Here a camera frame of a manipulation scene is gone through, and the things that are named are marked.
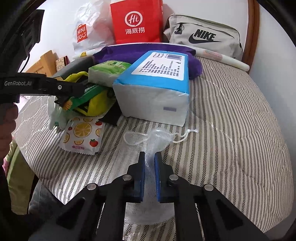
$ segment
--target black cable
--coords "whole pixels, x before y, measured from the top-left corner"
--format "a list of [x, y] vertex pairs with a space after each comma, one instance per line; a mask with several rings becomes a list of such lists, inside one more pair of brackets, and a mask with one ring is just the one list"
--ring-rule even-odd
[[24, 65], [24, 67], [22, 68], [21, 72], [24, 70], [24, 68], [26, 67], [27, 63], [29, 62], [29, 58], [30, 58], [30, 53], [28, 53], [27, 61], [26, 61], [25, 65]]

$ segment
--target human hand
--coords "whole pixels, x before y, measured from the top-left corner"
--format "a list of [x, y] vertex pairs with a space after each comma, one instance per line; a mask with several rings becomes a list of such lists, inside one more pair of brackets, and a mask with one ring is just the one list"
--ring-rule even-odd
[[16, 105], [6, 110], [3, 124], [0, 125], [0, 160], [9, 152], [9, 145], [12, 141], [11, 133], [15, 130], [17, 117], [18, 108]]

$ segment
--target zipper pull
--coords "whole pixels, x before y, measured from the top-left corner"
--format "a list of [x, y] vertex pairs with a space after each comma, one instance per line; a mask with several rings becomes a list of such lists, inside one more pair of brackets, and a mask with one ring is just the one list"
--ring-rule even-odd
[[179, 27], [176, 29], [175, 34], [182, 34], [182, 25], [183, 23], [179, 24]]

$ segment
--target striped bedspread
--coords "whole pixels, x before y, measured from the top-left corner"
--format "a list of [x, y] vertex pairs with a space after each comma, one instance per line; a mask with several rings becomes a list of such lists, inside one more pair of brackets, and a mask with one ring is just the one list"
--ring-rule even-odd
[[[33, 97], [20, 113], [14, 135], [28, 164], [64, 204], [88, 183], [103, 185], [125, 174], [138, 151], [124, 148], [126, 131], [161, 127], [184, 134], [163, 159], [175, 174], [195, 185], [211, 183], [263, 232], [289, 215], [293, 179], [289, 152], [279, 124], [253, 80], [237, 68], [199, 58], [201, 77], [191, 81], [191, 102], [183, 127], [132, 117], [106, 124], [98, 155], [58, 147], [62, 131], [47, 129], [47, 97]], [[125, 224], [123, 240], [175, 240], [174, 217], [155, 225]]]

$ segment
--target white wall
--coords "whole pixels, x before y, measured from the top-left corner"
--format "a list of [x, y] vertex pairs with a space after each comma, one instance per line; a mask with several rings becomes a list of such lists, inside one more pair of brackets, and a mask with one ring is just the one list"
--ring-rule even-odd
[[[260, 7], [260, 30], [254, 62], [250, 71], [269, 102], [287, 142], [296, 176], [296, 47], [279, 23]], [[273, 228], [269, 236], [280, 238], [295, 219], [292, 214]]]
[[[31, 50], [25, 71], [49, 50], [56, 52], [59, 58], [67, 55], [70, 61], [73, 60], [74, 16], [82, 4], [90, 1], [95, 0], [47, 0], [39, 7], [45, 10], [41, 40]], [[174, 12], [220, 22], [239, 31], [244, 47], [248, 24], [247, 0], [163, 0], [163, 4], [164, 23]]]

